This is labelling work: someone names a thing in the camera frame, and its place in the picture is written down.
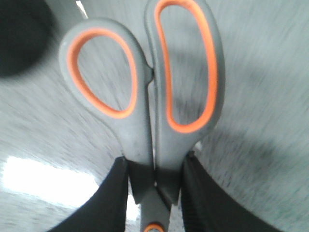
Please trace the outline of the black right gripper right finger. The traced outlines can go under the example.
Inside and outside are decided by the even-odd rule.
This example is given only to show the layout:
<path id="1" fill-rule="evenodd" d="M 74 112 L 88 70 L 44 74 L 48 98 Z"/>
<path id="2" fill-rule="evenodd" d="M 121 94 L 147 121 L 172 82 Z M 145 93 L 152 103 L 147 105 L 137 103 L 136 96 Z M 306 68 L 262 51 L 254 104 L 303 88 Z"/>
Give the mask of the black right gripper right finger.
<path id="1" fill-rule="evenodd" d="M 187 232 L 276 232 L 231 198 L 207 173 L 194 152 L 183 161 L 181 207 Z"/>

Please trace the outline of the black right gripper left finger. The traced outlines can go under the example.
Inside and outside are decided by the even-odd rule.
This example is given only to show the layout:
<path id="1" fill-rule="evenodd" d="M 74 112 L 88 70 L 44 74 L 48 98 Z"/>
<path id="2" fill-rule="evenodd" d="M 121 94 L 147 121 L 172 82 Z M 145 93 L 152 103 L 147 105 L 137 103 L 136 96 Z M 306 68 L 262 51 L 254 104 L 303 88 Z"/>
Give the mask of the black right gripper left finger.
<path id="1" fill-rule="evenodd" d="M 124 232 L 128 197 L 128 161 L 115 159 L 94 195 L 51 232 Z"/>

